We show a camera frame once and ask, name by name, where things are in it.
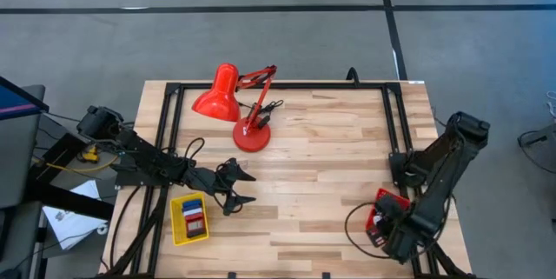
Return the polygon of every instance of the lamp shade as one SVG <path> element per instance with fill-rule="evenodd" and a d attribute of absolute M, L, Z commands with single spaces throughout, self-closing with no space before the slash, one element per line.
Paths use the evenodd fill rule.
<path fill-rule="evenodd" d="M 241 113 L 234 93 L 239 75 L 237 68 L 230 63 L 218 66 L 212 88 L 199 96 L 191 109 L 204 116 L 237 122 Z"/>

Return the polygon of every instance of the monitor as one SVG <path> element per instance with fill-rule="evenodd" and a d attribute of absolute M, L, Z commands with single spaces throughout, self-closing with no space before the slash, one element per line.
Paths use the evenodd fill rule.
<path fill-rule="evenodd" d="M 48 105 L 0 76 L 0 120 L 48 111 Z"/>

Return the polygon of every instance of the wooden table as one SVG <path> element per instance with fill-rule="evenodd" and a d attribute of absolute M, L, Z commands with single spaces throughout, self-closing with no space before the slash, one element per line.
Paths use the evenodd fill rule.
<path fill-rule="evenodd" d="M 135 130 L 152 143 L 165 85 L 165 81 L 147 81 L 137 113 Z M 425 85 L 402 82 L 401 88 L 414 147 L 424 149 L 437 137 Z M 257 200 L 244 206 L 241 213 L 226 217 L 207 197 L 210 238 L 180 247 L 172 243 L 167 206 L 156 277 L 225 277 L 229 271 L 237 272 L 238 277 L 320 277 L 322 272 L 343 278 L 413 276 L 409 262 L 399 265 L 393 260 L 365 256 L 344 234 L 344 219 L 355 205 L 373 201 L 378 188 L 397 191 L 387 163 L 391 148 L 378 90 L 269 91 L 265 103 L 282 99 L 284 104 L 272 113 L 268 147 L 257 153 L 235 147 L 233 123 L 191 110 L 201 93 L 186 91 L 177 152 L 182 155 L 191 140 L 203 136 L 206 145 L 195 157 L 198 165 L 213 169 L 236 157 L 257 181 L 237 182 L 235 189 Z M 242 90 L 236 97 L 240 102 L 252 103 L 259 93 Z M 395 106 L 393 112 L 403 148 Z M 131 190 L 128 187 L 118 193 L 103 254 L 106 262 L 116 219 Z M 174 186 L 169 199 L 190 192 L 187 187 Z M 116 239 L 116 259 L 136 236 L 143 195 L 141 188 L 125 212 Z M 383 252 L 373 248 L 363 232 L 369 210 L 355 213 L 349 230 L 364 249 L 380 255 Z M 141 271 L 147 268 L 150 241 L 149 237 L 142 250 Z M 460 268 L 471 271 L 454 207 L 440 245 Z"/>

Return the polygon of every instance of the lamp base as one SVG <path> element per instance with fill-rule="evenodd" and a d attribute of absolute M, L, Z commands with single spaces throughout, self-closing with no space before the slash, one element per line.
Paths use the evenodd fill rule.
<path fill-rule="evenodd" d="M 262 129 L 259 129 L 256 125 L 260 121 L 261 119 L 259 117 L 255 119 L 255 126 L 247 135 L 243 134 L 243 127 L 245 127 L 247 123 L 247 118 L 242 118 L 237 122 L 234 126 L 233 138 L 238 148 L 246 152 L 256 152 L 267 146 L 270 141 L 270 127 L 266 124 Z"/>

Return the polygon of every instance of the concrete floor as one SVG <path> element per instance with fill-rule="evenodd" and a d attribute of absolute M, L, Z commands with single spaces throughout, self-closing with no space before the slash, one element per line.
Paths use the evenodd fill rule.
<path fill-rule="evenodd" d="M 382 0 L 0 0 L 0 8 L 141 7 Z M 393 0 L 400 4 L 556 3 L 556 0 Z M 548 125 L 556 90 L 556 12 L 396 13 L 408 78 L 425 80 L 440 119 L 464 110 L 492 124 L 489 145 L 457 187 L 467 250 L 478 276 L 554 278 L 556 176 L 532 166 L 522 132 Z M 53 112 L 105 105 L 131 120 L 148 79 L 208 79 L 217 64 L 242 72 L 269 63 L 280 79 L 395 79 L 382 12 L 0 15 L 0 73 L 47 87 Z M 73 128 L 71 123 L 61 122 Z M 547 149 L 532 152 L 556 168 Z M 93 276 L 103 238 L 50 259 L 48 277 Z"/>

